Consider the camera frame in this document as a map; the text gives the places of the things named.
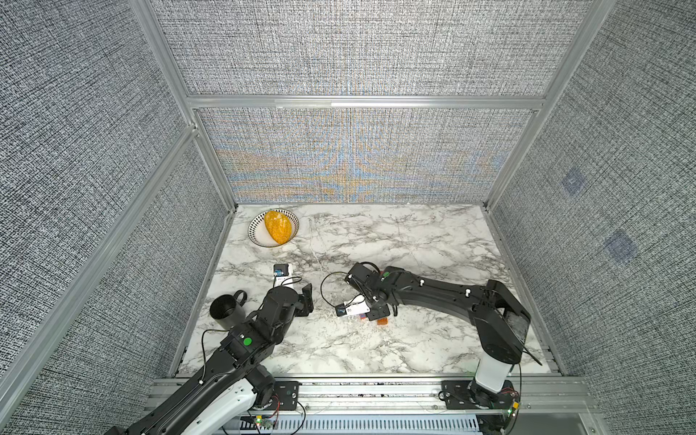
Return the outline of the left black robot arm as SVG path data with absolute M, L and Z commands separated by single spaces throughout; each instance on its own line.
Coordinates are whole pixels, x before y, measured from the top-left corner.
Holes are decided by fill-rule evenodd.
M 314 311 L 313 286 L 298 293 L 289 286 L 271 288 L 259 310 L 232 327 L 219 348 L 195 373 L 154 411 L 130 427 L 116 426 L 109 434 L 182 434 L 202 427 L 204 411 L 229 388 L 245 381 L 251 394 L 248 408 L 268 403 L 275 380 L 262 362 L 281 344 L 297 317 Z

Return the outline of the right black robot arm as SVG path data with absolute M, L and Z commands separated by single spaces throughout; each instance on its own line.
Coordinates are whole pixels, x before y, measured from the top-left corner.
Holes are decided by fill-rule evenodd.
M 364 297 L 371 321 L 395 315 L 399 306 L 418 306 L 472 324 L 484 352 L 474 382 L 486 393 L 505 389 L 508 374 L 526 351 L 531 314 L 500 281 L 451 284 L 394 266 L 377 272 L 362 263 L 355 264 L 344 281 Z

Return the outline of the black cup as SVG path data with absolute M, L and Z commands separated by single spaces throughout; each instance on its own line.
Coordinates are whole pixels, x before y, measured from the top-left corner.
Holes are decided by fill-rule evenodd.
M 222 329 L 230 330 L 242 324 L 247 318 L 245 304 L 248 301 L 248 293 L 245 290 L 237 290 L 234 295 L 221 295 L 210 305 L 208 312 L 213 320 Z

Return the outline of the yellow orange sponge ball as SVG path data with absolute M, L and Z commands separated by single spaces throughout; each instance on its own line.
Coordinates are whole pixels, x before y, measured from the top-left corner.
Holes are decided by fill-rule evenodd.
M 279 245 L 287 243 L 293 237 L 293 222 L 281 212 L 275 210 L 266 212 L 264 223 L 270 237 Z

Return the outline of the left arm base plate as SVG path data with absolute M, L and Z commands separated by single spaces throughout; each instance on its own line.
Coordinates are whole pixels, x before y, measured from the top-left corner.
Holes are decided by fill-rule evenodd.
M 262 403 L 261 410 L 264 413 L 275 410 L 296 411 L 300 386 L 300 382 L 297 381 L 275 382 L 273 391 L 268 396 L 268 400 Z

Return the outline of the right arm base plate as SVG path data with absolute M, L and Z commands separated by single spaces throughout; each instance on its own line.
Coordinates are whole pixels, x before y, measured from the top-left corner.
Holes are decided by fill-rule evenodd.
M 479 386 L 474 380 L 443 381 L 438 398 L 448 410 L 507 410 L 519 402 L 520 393 L 505 381 L 498 393 Z

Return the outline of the aluminium front rail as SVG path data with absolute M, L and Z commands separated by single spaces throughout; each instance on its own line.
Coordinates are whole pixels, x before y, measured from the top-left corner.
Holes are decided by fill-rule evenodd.
M 467 401 L 463 375 L 351 375 L 277 377 L 298 382 L 297 399 L 311 414 L 506 413 L 510 396 L 492 409 Z M 598 405 L 581 377 L 514 373 L 522 413 L 596 413 Z

